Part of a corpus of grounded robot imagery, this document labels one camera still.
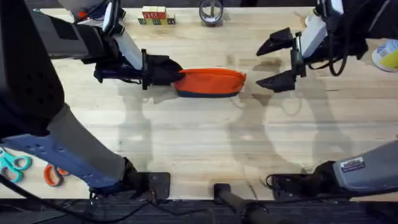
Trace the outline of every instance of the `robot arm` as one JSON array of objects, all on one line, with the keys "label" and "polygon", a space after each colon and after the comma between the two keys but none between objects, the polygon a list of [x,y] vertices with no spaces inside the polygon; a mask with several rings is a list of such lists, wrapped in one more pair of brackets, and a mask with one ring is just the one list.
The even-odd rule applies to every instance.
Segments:
[{"label": "robot arm", "polygon": [[[257,51],[257,56],[292,48],[292,69],[257,84],[274,92],[295,89],[297,76],[305,77],[305,66],[327,61],[334,76],[343,72],[348,56],[359,60],[368,51],[366,39],[398,39],[397,0],[318,0],[313,18],[295,37],[289,28],[277,31]],[[333,64],[343,60],[336,71]]]},{"label": "robot arm", "polygon": [[128,159],[107,149],[78,122],[65,104],[49,57],[96,63],[100,81],[137,79],[148,87],[180,78],[176,74],[181,67],[168,56],[140,52],[119,24],[119,11],[119,0],[109,4],[100,29],[31,15],[23,0],[0,1],[0,146],[61,167],[97,194],[135,190],[139,195],[152,189],[158,198],[167,198],[170,174],[137,172]]},{"label": "robot arm", "polygon": [[170,85],[183,78],[182,67],[166,55],[149,55],[140,50],[119,20],[125,16],[120,0],[111,1],[104,10],[102,27],[72,24],[61,19],[31,12],[50,58],[74,58],[95,63],[95,78],[120,79],[128,83]]}]

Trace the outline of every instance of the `black mount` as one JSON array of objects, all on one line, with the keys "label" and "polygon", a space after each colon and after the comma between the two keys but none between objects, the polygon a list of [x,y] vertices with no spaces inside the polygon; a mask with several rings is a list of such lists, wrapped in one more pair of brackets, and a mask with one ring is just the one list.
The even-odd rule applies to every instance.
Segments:
[{"label": "black mount", "polygon": [[287,220],[275,221],[269,214],[263,203],[255,200],[244,200],[243,198],[231,193],[229,184],[215,184],[213,186],[214,201],[217,204],[225,205],[232,209],[247,224],[290,224]]},{"label": "black mount", "polygon": [[167,199],[170,195],[170,174],[168,172],[137,172],[132,162],[124,158],[123,180],[109,187],[91,188],[90,192],[108,196],[119,192],[134,191],[136,198]]},{"label": "black mount", "polygon": [[271,189],[275,200],[289,201],[314,197],[333,197],[348,195],[342,189],[333,171],[334,161],[319,165],[312,174],[273,174]]}]

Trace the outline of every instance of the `black cable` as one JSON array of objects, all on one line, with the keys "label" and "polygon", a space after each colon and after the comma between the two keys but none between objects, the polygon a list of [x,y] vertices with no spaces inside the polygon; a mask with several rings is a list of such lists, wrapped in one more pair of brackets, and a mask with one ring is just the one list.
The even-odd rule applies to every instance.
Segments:
[{"label": "black cable", "polygon": [[334,64],[334,62],[333,62],[333,57],[334,57],[334,53],[333,53],[333,30],[328,30],[328,32],[330,32],[329,34],[328,34],[328,43],[329,43],[329,62],[327,63],[327,65],[329,66],[329,71],[330,71],[330,73],[333,75],[333,76],[335,76],[335,77],[337,77],[337,76],[340,76],[342,73],[343,73],[343,70],[344,70],[344,68],[345,68],[345,66],[346,66],[346,63],[347,63],[347,58],[348,58],[348,53],[349,53],[349,39],[350,39],[350,36],[351,36],[351,26],[352,26],[352,23],[353,23],[353,21],[354,21],[354,18],[355,18],[355,16],[357,15],[357,13],[366,5],[366,4],[368,4],[369,2],[371,2],[371,1],[373,1],[373,0],[367,0],[366,2],[364,2],[364,3],[362,3],[360,6],[358,6],[358,7],[356,7],[355,8],[355,11],[353,12],[353,13],[351,13],[351,14],[346,14],[345,15],[345,17],[347,18],[348,16],[351,16],[351,18],[348,18],[348,21],[345,21],[345,23],[344,23],[344,26],[343,26],[343,28],[344,28],[344,34],[345,34],[345,43],[344,43],[344,49],[343,49],[343,61],[342,61],[342,63],[341,63],[341,66],[340,66],[340,68],[339,68],[339,70],[338,70],[338,72],[336,72],[336,70],[335,70],[335,68],[334,68],[334,66],[333,66],[333,64]]},{"label": "black cable", "polygon": [[139,210],[141,210],[142,208],[146,207],[149,205],[149,203],[143,203],[142,205],[140,205],[138,208],[136,208],[135,210],[133,210],[130,214],[125,215],[124,217],[115,219],[115,220],[96,220],[96,219],[92,219],[92,218],[88,218],[82,214],[79,214],[77,212],[73,212],[71,210],[68,210],[66,208],[60,207],[54,203],[48,202],[46,200],[43,200],[41,198],[39,198],[38,196],[20,188],[18,185],[12,183],[11,181],[9,181],[8,179],[6,179],[3,175],[0,175],[0,183],[2,183],[4,186],[6,186],[7,188],[11,189],[13,192],[25,197],[25,198],[29,198],[32,201],[35,202],[39,202],[42,205],[48,207],[48,208],[52,208],[58,212],[63,212],[67,215],[70,215],[72,217],[75,217],[81,221],[84,222],[89,222],[89,223],[117,223],[120,222],[122,220],[127,219],[128,217],[134,215],[136,212],[138,212]]},{"label": "black cable", "polygon": [[[333,60],[333,63],[336,63],[336,62],[338,62],[338,61],[340,61],[341,60],[341,58],[336,58],[336,59],[334,59]],[[324,69],[324,68],[327,68],[327,67],[329,67],[329,62],[328,63],[326,63],[326,64],[324,64],[324,65],[321,65],[321,66],[319,66],[319,67],[316,67],[316,68],[314,68],[313,66],[312,66],[312,64],[309,64],[308,65],[308,67],[309,67],[309,69],[311,69],[311,70],[320,70],[320,69]]]},{"label": "black cable", "polygon": [[109,0],[104,0],[101,3],[99,3],[97,6],[95,6],[90,12],[87,12],[87,14],[81,18],[79,18],[77,21],[75,21],[73,24],[78,24],[81,21],[84,21],[85,19],[89,18],[96,12],[100,7],[102,7],[105,3],[107,3]]},{"label": "black cable", "polygon": [[163,207],[161,207],[161,206],[159,206],[159,205],[157,205],[155,203],[152,203],[152,202],[148,202],[148,203],[151,204],[153,207],[159,209],[160,211],[168,213],[168,214],[170,214],[170,215],[172,215],[174,217],[181,217],[181,216],[190,215],[190,214],[194,214],[194,213],[209,212],[208,209],[204,209],[203,208],[203,209],[194,209],[194,210],[189,210],[189,211],[186,211],[186,212],[177,213],[177,212],[173,212],[173,211],[167,210],[166,208],[163,208]]},{"label": "black cable", "polygon": [[345,66],[347,64],[348,47],[349,47],[348,40],[349,40],[349,34],[346,34],[345,35],[344,50],[343,50],[343,61],[342,61],[341,65],[340,65],[340,68],[338,69],[338,72],[336,72],[335,67],[333,66],[334,65],[334,62],[333,62],[333,60],[334,60],[333,59],[333,57],[334,57],[333,56],[333,33],[329,34],[329,62],[328,62],[328,65],[329,65],[330,73],[333,76],[335,76],[335,77],[340,76],[343,73],[343,70],[344,70],[344,68],[345,68]]},{"label": "black cable", "polygon": [[50,220],[55,220],[55,219],[66,217],[66,216],[68,216],[68,215],[67,214],[63,214],[63,215],[59,215],[57,217],[46,218],[46,219],[43,219],[43,220],[40,220],[40,221],[36,221],[36,222],[30,223],[30,224],[39,224],[39,223],[47,222],[47,221],[50,221]]}]

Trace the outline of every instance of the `wood grain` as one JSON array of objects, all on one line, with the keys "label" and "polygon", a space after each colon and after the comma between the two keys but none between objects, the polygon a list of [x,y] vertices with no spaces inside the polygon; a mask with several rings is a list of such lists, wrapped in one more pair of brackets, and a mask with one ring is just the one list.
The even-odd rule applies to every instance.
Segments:
[{"label": "wood grain", "polygon": [[[274,94],[254,82],[290,67],[288,50],[256,57],[269,34],[302,30],[311,8],[227,8],[224,26],[200,25],[198,9],[168,9],[175,26],[140,26],[140,9],[127,9],[126,30],[150,54],[165,54],[183,68],[223,67],[246,72],[242,92],[227,99],[178,98],[169,87],[116,80],[99,84],[93,65],[55,60],[66,102],[77,118],[137,170],[172,175],[170,198],[209,199],[214,183],[228,182],[244,198],[272,200],[259,179],[272,173],[311,172],[327,160],[354,156],[397,138],[398,75],[373,66],[369,52],[350,58],[338,78],[308,70],[297,90]],[[62,9],[45,13],[70,21]],[[46,186],[46,163],[34,159],[21,187],[44,198],[86,198],[75,177]],[[0,186],[0,197],[18,197]],[[357,200],[398,200],[397,194]]]}]

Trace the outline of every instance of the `orange pouch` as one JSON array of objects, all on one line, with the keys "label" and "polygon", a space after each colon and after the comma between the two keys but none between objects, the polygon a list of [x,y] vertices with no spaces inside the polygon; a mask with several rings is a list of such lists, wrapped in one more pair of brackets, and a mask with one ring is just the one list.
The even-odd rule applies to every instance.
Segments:
[{"label": "orange pouch", "polygon": [[222,98],[237,95],[246,80],[246,74],[224,68],[185,69],[185,77],[174,83],[182,97]]}]

